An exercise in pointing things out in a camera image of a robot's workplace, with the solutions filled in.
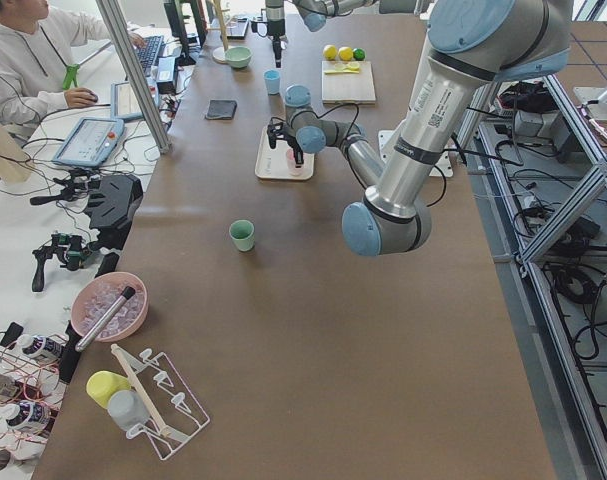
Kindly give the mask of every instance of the blue cup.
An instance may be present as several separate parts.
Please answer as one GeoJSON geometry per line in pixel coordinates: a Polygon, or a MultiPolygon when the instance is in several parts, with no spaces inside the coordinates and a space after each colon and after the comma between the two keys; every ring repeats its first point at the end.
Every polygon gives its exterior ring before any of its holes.
{"type": "Polygon", "coordinates": [[[268,70],[263,74],[268,95],[278,95],[281,89],[281,74],[278,70],[268,70]]]}

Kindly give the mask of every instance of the cutting board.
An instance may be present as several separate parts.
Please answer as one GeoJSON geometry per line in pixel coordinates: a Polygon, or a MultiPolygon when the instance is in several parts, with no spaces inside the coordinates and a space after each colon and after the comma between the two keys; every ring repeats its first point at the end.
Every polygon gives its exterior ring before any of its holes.
{"type": "Polygon", "coordinates": [[[325,70],[334,68],[337,62],[323,61],[321,64],[321,91],[324,103],[375,103],[374,77],[372,64],[359,62],[359,73],[326,74],[325,70]]]}

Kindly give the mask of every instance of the green cup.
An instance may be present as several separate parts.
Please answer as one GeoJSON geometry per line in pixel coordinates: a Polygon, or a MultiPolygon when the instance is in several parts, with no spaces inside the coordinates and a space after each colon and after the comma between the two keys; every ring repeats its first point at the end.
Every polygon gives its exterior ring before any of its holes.
{"type": "Polygon", "coordinates": [[[249,220],[237,220],[230,225],[230,237],[240,252],[254,248],[254,225],[249,220]]]}

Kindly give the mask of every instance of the white bottle cap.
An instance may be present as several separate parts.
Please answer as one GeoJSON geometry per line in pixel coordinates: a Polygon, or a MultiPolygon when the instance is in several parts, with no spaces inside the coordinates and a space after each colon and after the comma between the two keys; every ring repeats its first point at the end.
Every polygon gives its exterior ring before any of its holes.
{"type": "Polygon", "coordinates": [[[30,345],[32,345],[33,341],[34,341],[34,338],[32,338],[32,335],[28,335],[27,333],[24,333],[16,340],[16,344],[21,348],[27,348],[30,345]]]}
{"type": "Polygon", "coordinates": [[[0,416],[1,418],[10,420],[16,417],[19,413],[21,413],[21,407],[19,407],[16,403],[10,403],[1,408],[0,416]]]}

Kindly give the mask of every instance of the monitor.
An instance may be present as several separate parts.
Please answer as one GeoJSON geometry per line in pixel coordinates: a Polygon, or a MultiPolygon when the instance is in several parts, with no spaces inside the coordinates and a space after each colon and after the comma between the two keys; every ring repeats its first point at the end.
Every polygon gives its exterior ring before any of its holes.
{"type": "MultiPolygon", "coordinates": [[[[182,4],[182,0],[163,0],[163,7],[165,8],[167,21],[170,24],[172,36],[178,39],[181,44],[181,54],[178,57],[178,64],[181,66],[194,65],[201,49],[197,45],[190,45],[190,39],[185,29],[182,4]]],[[[199,40],[201,44],[205,40],[201,38],[200,32],[199,40]]]]}

